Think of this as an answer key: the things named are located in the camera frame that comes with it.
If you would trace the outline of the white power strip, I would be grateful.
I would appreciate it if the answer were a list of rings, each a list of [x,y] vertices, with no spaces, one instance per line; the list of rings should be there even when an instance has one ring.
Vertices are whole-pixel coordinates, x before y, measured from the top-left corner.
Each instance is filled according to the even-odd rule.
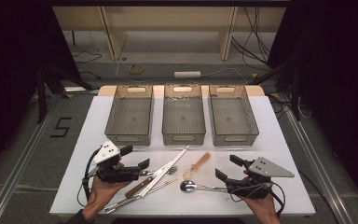
[[[199,78],[201,77],[200,71],[176,71],[173,73],[175,78]]]

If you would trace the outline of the smoky clear plastic bin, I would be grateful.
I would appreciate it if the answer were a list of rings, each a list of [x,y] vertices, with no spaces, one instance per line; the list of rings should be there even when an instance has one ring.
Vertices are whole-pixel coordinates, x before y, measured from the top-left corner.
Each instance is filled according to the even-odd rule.
[[[153,108],[151,85],[117,86],[104,134],[117,146],[149,146]]]
[[[209,110],[215,146],[254,144],[259,130],[244,85],[210,85]]]
[[[203,144],[206,127],[201,85],[164,86],[161,132],[166,146]]]

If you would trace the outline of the amber plastic spoon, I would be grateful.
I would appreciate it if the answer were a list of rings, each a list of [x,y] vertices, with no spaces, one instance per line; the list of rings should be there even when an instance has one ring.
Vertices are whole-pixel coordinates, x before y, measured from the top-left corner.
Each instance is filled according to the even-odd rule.
[[[211,157],[211,154],[209,152],[206,152],[196,163],[192,164],[188,170],[186,170],[183,173],[183,179],[184,180],[190,180],[192,175],[199,170],[199,168],[202,166],[203,163],[205,163],[207,160],[209,160]]]

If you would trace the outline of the person's left hand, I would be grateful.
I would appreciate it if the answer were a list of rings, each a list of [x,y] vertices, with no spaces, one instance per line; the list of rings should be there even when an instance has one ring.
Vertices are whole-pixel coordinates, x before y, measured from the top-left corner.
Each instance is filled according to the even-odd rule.
[[[130,182],[104,183],[98,176],[93,178],[88,204],[82,210],[83,217],[91,222],[110,203],[113,197]]]

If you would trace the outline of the yellow tape roll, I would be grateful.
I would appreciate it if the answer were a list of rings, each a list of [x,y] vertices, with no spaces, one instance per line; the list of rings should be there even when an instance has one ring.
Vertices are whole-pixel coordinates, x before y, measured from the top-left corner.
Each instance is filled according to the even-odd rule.
[[[143,71],[145,70],[144,66],[142,64],[136,63],[136,64],[132,64],[129,67],[129,72],[132,75],[140,75],[143,73]]]

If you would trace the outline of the beige wooden shelf unit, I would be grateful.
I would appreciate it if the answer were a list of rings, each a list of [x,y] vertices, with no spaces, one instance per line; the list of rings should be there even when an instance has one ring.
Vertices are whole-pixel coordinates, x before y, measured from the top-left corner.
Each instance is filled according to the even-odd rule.
[[[112,59],[117,59],[129,31],[216,32],[220,58],[228,59],[232,34],[251,30],[258,19],[263,32],[276,32],[284,7],[55,7],[64,31],[103,31]]]

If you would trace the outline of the short aluminium rail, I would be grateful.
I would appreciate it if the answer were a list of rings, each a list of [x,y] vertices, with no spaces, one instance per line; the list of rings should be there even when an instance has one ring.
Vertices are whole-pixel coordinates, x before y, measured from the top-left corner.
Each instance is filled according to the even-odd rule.
[[[85,93],[85,94],[98,94],[99,90],[88,90],[83,87],[64,87],[65,93]]]

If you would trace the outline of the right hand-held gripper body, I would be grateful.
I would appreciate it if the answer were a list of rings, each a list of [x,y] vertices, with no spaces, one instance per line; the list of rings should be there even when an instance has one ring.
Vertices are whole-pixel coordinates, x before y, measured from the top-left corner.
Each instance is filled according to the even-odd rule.
[[[294,177],[295,174],[264,157],[255,160],[243,160],[247,170],[246,181],[227,178],[227,192],[250,199],[264,199],[271,191],[272,177]]]

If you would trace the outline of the black metal stand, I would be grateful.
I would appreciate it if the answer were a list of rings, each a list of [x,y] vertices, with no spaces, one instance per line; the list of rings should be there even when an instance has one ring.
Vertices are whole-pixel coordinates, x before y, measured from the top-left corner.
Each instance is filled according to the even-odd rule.
[[[289,60],[286,60],[284,63],[280,64],[276,68],[267,72],[264,76],[259,77],[251,82],[251,85],[258,85],[262,82],[276,76],[276,75],[286,75],[292,79],[291,85],[291,111],[297,120],[300,120],[300,109],[298,108],[299,103],[299,74],[296,69],[296,66],[291,63]]]
[[[93,87],[83,81],[80,77],[71,75],[63,69],[53,65],[42,65],[36,73],[35,78],[39,106],[38,123],[41,123],[44,120],[48,112],[45,86],[48,86],[53,94],[63,94],[64,86],[62,85],[61,80],[68,79],[79,87],[86,90],[93,90]]]

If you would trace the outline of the person's right hand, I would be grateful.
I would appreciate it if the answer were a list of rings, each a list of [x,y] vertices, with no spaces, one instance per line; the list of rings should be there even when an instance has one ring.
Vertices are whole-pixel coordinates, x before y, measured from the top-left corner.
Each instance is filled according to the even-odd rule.
[[[261,224],[281,224],[276,211],[274,199],[269,195],[264,199],[243,199]]]

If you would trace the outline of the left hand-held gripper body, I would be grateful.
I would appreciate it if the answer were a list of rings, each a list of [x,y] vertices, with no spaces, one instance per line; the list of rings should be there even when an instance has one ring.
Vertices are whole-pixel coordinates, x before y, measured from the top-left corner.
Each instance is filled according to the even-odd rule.
[[[137,166],[120,166],[121,148],[107,139],[91,156],[90,163],[94,169],[90,175],[97,175],[105,183],[122,183],[137,180],[141,169]]]

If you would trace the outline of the long aluminium floor rail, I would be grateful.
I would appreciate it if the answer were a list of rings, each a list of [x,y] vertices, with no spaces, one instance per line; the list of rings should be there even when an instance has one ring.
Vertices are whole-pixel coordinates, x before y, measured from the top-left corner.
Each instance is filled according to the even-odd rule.
[[[338,194],[336,187],[334,186],[332,179],[330,178],[327,170],[324,168],[322,161],[317,155],[313,144],[310,141],[302,123],[299,120],[299,116],[294,114],[295,110],[298,109],[298,100],[294,97],[289,98],[286,93],[281,94],[283,101],[291,101],[291,106],[285,113],[292,128],[296,133],[296,137],[302,146],[305,155],[307,156],[310,166],[321,186],[321,191],[324,193],[324,197],[327,200],[327,204],[331,207],[332,213],[336,217],[338,224],[353,224],[353,220],[350,213]]]
[[[21,177],[32,158],[36,147],[38,146],[42,134],[48,126],[51,114],[55,109],[56,105],[60,101],[61,97],[59,95],[53,95],[48,104],[48,111],[46,116],[44,116],[41,121],[36,125],[33,134],[31,135],[29,141],[27,142],[26,147],[21,153],[20,158],[17,160],[13,170],[10,172],[7,181],[0,189],[0,217],[3,215],[7,204],[17,187]]]

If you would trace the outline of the metal spoon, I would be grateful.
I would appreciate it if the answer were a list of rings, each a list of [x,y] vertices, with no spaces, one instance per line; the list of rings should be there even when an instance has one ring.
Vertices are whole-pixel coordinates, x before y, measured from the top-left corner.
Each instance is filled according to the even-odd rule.
[[[195,189],[211,190],[211,191],[222,191],[222,192],[227,191],[226,188],[209,187],[209,186],[198,185],[195,182],[190,181],[190,180],[184,180],[180,184],[180,190],[181,191],[190,192],[190,191],[193,191]]]

